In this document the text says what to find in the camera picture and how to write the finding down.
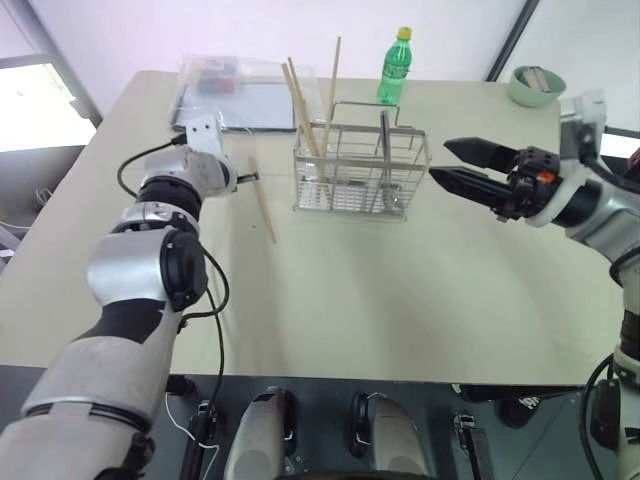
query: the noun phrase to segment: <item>green bottle cap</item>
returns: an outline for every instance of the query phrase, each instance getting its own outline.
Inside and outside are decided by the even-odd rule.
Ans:
[[[411,29],[409,27],[400,27],[398,29],[398,40],[411,40]]]

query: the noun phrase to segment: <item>bowl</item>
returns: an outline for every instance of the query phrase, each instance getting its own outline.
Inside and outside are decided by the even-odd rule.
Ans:
[[[529,87],[522,81],[522,72],[530,66],[522,66],[516,68],[511,74],[511,81],[507,88],[507,92],[511,99],[519,105],[530,108],[542,107],[553,102],[567,88],[567,84],[553,72],[538,67],[544,73],[544,77],[551,88],[550,92],[539,92]]]

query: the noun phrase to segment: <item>metal utensil holder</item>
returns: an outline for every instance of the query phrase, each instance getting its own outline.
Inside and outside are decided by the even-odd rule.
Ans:
[[[333,123],[338,105],[395,108],[394,126]],[[298,129],[294,147],[296,210],[377,219],[407,218],[409,203],[431,160],[424,131],[398,125],[400,108],[377,103],[334,103],[326,155],[311,154]],[[322,139],[324,123],[312,123]]]

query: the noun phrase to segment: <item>black cable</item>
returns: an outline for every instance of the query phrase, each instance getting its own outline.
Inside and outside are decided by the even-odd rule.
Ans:
[[[211,309],[215,312],[216,306],[213,301],[213,295],[211,291],[207,289],[207,296],[209,297],[209,303],[211,303]],[[216,319],[216,328],[218,329],[218,345],[220,346],[220,364],[218,367],[218,378],[216,379],[216,385],[213,388],[213,393],[211,394],[211,399],[209,400],[209,409],[208,415],[209,417],[213,417],[215,412],[215,405],[218,401],[218,394],[220,393],[220,389],[222,388],[222,377],[224,375],[224,339],[222,337],[222,322],[220,321],[219,313],[215,313],[214,317]]]
[[[608,182],[621,190],[640,195],[640,184],[611,173],[598,163],[597,157],[594,158],[592,156],[588,156],[587,158],[581,158],[580,161],[593,170],[593,172],[605,182]]]
[[[217,315],[221,313],[229,303],[230,289],[229,289],[229,280],[227,279],[227,275],[224,273],[224,270],[222,269],[220,264],[216,261],[216,259],[213,257],[213,255],[211,255],[202,245],[200,245],[200,247],[202,248],[202,253],[207,258],[207,260],[209,260],[211,265],[216,269],[216,272],[218,272],[218,276],[220,277],[220,280],[222,280],[222,285],[224,287],[224,297],[222,298],[222,302],[220,303],[220,306],[218,308],[211,307],[211,310],[208,312],[195,312],[195,313],[189,313],[187,315],[184,315],[182,317],[183,325],[187,321],[191,320],[192,318],[207,318],[207,317]],[[213,303],[211,292],[209,291],[208,288],[206,292],[207,292],[207,295],[209,295],[209,302]]]
[[[591,468],[591,473],[593,473],[593,477],[596,480],[604,480],[602,477],[602,473],[600,472],[600,468],[598,467],[598,463],[596,462],[595,456],[593,455],[593,450],[591,449],[591,444],[589,443],[589,437],[587,434],[587,407],[589,405],[589,396],[591,395],[591,390],[593,390],[593,386],[596,383],[596,380],[600,376],[600,374],[607,368],[611,362],[613,361],[613,354],[609,355],[605,358],[593,371],[589,380],[587,380],[586,385],[584,386],[584,391],[582,394],[582,399],[580,400],[580,411],[578,417],[578,429],[580,432],[580,443],[582,444],[582,449],[584,450],[584,455],[587,457],[587,463]]]
[[[181,133],[180,135],[176,135],[175,137],[173,137],[167,143],[163,143],[162,145],[158,145],[157,147],[150,148],[148,150],[145,150],[144,152],[140,152],[134,155],[131,158],[128,158],[127,160],[122,162],[118,167],[118,171],[116,173],[116,180],[118,181],[118,185],[120,185],[120,188],[122,188],[122,190],[124,190],[128,195],[132,196],[133,198],[136,198],[138,196],[136,192],[134,192],[129,187],[127,187],[127,185],[124,183],[124,180],[122,180],[122,173],[124,172],[124,169],[127,168],[136,160],[142,157],[145,157],[150,153],[157,152],[158,150],[163,150],[167,147],[170,147],[171,145],[184,145],[185,143],[187,143],[187,134]]]
[[[636,255],[640,255],[640,247],[632,248],[627,253],[620,256],[620,258],[615,260],[609,267],[609,276],[618,285],[622,286],[622,282],[620,281],[620,267],[622,267],[625,263],[627,263],[629,260],[631,260],[631,258],[635,257]]]
[[[231,294],[231,290],[229,288],[229,280],[227,279],[227,275],[224,273],[224,270],[222,269],[220,264],[216,261],[216,259],[213,257],[213,255],[211,255],[207,251],[207,249],[204,248],[202,245],[200,245],[200,247],[202,247],[202,253],[204,254],[205,257],[207,257],[207,260],[209,260],[213,268],[216,269],[216,271],[218,272],[218,276],[220,277],[220,280],[222,280],[222,286],[224,288],[224,296],[222,297],[220,306],[218,308],[213,308],[213,311],[211,312],[211,315],[217,315],[220,312],[222,312],[227,306],[227,303],[229,303],[229,296]]]
[[[209,297],[209,303],[211,304],[211,311],[202,313],[192,313],[191,318],[204,318],[213,316],[216,320],[216,328],[218,329],[218,345],[220,346],[220,366],[218,367],[218,378],[216,379],[216,385],[213,389],[213,394],[209,400],[208,415],[211,417],[215,411],[215,404],[218,400],[220,388],[222,388],[222,376],[224,375],[224,339],[222,337],[222,322],[220,321],[220,307],[216,308],[215,301],[213,300],[213,294],[207,287],[207,297]]]
[[[605,182],[625,190],[627,192],[640,195],[640,184],[611,173],[598,163],[598,151],[596,150],[595,133],[593,127],[585,125],[580,132],[580,145],[578,147],[578,159],[580,163],[589,167],[596,175]]]

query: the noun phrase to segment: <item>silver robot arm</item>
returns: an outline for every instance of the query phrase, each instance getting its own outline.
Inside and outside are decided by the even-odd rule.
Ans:
[[[192,122],[187,143],[148,158],[135,205],[99,242],[88,280],[101,318],[0,436],[0,479],[136,479],[150,460],[182,311],[207,285],[202,201],[237,182],[214,118]]]
[[[616,452],[618,479],[632,480],[640,476],[640,184],[598,172],[604,121],[602,93],[588,92],[563,105],[560,155],[536,147],[516,151],[478,138],[445,143],[463,162],[507,174],[506,184],[464,167],[430,173],[447,191],[489,207],[499,220],[523,217],[534,227],[553,223],[612,262],[610,275],[623,288],[620,343],[587,382],[581,415],[586,416],[593,383],[610,365],[617,378],[595,385],[590,431]],[[594,179],[594,171],[607,181]],[[587,460],[601,478],[584,424]]]

